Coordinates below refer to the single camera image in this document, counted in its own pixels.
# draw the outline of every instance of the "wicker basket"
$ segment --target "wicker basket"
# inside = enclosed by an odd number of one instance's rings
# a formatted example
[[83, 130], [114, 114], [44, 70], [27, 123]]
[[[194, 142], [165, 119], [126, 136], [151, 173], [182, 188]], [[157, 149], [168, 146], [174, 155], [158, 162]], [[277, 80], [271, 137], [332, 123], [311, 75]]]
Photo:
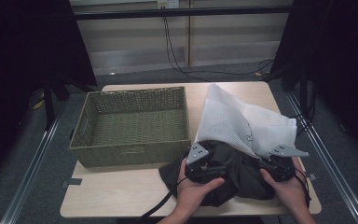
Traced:
[[70, 150], [84, 167], [177, 160], [190, 147], [184, 87], [90, 92]]

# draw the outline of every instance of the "wooden table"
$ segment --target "wooden table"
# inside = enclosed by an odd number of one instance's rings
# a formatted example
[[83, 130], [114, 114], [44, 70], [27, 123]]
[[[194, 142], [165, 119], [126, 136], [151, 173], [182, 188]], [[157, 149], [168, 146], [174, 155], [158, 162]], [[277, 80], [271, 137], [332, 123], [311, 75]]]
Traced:
[[[265, 82], [219, 82], [225, 91], [248, 104], [260, 105], [280, 112], [269, 86]], [[200, 122], [207, 88], [210, 83], [170, 83], [142, 85], [111, 85], [103, 91], [154, 89], [184, 86], [186, 88], [190, 137], [194, 140]], [[81, 185], [70, 185], [61, 207], [63, 217], [139, 217], [158, 204], [168, 190], [158, 168], [162, 164], [122, 167], [84, 168], [77, 162], [72, 178], [81, 178]], [[319, 199], [310, 183], [310, 212], [320, 213]], [[153, 217], [167, 216], [175, 207], [171, 197]], [[288, 214], [287, 209], [274, 198], [258, 201], [235, 197], [218, 208], [201, 207], [195, 217], [263, 216]]]

